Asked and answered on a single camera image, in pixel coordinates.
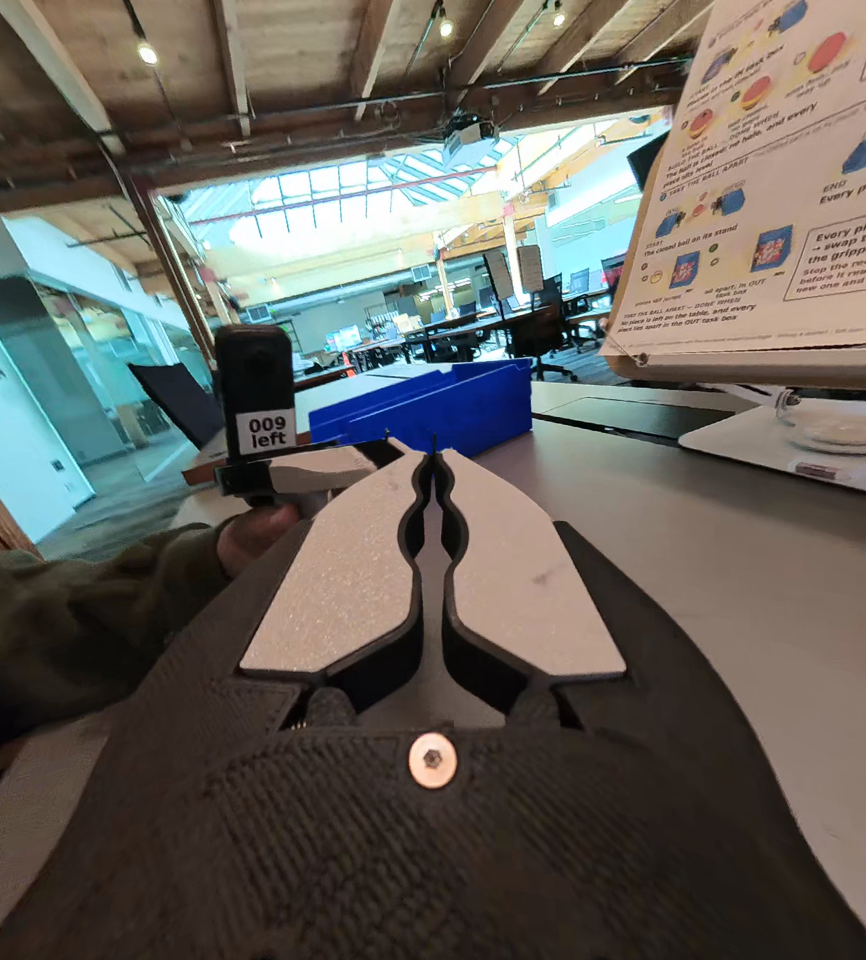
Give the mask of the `person's left hand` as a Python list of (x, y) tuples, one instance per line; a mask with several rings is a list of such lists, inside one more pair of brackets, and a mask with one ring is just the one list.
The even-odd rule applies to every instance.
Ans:
[(215, 544), (223, 574), (237, 578), (301, 519), (297, 505), (287, 502), (250, 508), (225, 522)]

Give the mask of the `blue plastic bin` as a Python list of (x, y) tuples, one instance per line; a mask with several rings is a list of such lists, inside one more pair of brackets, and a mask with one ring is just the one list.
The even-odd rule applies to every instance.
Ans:
[(312, 411), (310, 438), (348, 446), (391, 437), (411, 450), (472, 459), (531, 431), (531, 375), (524, 358), (431, 371)]

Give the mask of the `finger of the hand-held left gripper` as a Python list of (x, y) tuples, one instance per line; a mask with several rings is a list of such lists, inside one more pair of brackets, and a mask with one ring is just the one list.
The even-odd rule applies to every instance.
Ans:
[(271, 489), (279, 497), (344, 490), (379, 471), (356, 446), (330, 446), (285, 453), (270, 460)]
[(364, 440), (354, 444), (354, 469), (357, 472), (378, 472), (402, 459), (413, 450), (396, 438)]

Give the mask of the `white stand base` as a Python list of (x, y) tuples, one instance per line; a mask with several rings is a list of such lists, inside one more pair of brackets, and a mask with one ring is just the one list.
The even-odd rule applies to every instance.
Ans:
[[(799, 419), (817, 414), (866, 416), (866, 400), (802, 398), (793, 390), (784, 390), (771, 403), (686, 434), (679, 439), (679, 446), (866, 494), (866, 455), (849, 457), (818, 452), (801, 448), (788, 439), (790, 427)], [(791, 467), (800, 461), (833, 466), (840, 471), (840, 479), (830, 483), (795, 474)]]

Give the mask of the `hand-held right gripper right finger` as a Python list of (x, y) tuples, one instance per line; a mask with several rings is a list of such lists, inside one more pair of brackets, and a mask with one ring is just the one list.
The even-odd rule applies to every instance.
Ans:
[(436, 455), (441, 649), (459, 685), (613, 680), (627, 669), (558, 529), (535, 501), (456, 450)]

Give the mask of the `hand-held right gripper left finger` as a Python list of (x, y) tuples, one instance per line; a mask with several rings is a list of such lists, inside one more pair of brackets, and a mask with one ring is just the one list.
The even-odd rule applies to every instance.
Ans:
[(404, 452), (312, 519), (240, 659), (247, 676), (401, 687), (423, 656), (429, 456)]

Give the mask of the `black office chair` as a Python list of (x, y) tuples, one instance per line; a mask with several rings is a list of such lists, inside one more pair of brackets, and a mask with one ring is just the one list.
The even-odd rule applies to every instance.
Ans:
[(542, 288), (531, 294), (531, 311), (534, 315), (531, 355), (534, 359), (534, 378), (545, 381), (547, 373), (559, 374), (572, 383), (579, 377), (572, 370), (551, 365), (543, 360), (567, 342), (567, 325), (563, 316), (563, 279), (561, 273), (547, 277)]

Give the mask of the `person's left forearm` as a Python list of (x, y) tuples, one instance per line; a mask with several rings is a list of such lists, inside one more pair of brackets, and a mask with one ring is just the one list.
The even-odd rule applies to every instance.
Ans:
[(192, 524), (103, 561), (0, 553), (0, 744), (130, 695), (231, 583)]

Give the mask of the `black flat panel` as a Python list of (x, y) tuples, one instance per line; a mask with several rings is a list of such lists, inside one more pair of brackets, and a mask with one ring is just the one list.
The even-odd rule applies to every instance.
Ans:
[(225, 429), (221, 407), (184, 364), (127, 364), (148, 398), (197, 450)]

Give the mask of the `black monitor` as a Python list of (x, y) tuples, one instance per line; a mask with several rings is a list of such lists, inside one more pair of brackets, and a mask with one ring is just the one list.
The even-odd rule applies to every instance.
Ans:
[(641, 194), (645, 192), (652, 167), (666, 145), (668, 136), (669, 131), (664, 132), (630, 151), (627, 155), (633, 180)]

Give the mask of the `ceiling projector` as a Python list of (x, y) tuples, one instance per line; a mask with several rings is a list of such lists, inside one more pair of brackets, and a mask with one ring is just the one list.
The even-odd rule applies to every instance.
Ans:
[(478, 167), (499, 143), (494, 123), (474, 114), (452, 118), (442, 143), (441, 165), (444, 171)]

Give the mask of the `clear round pad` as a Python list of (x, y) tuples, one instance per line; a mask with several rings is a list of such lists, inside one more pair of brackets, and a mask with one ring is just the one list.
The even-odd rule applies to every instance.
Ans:
[(866, 455), (866, 415), (811, 414), (790, 427), (788, 440), (805, 450), (863, 456)]

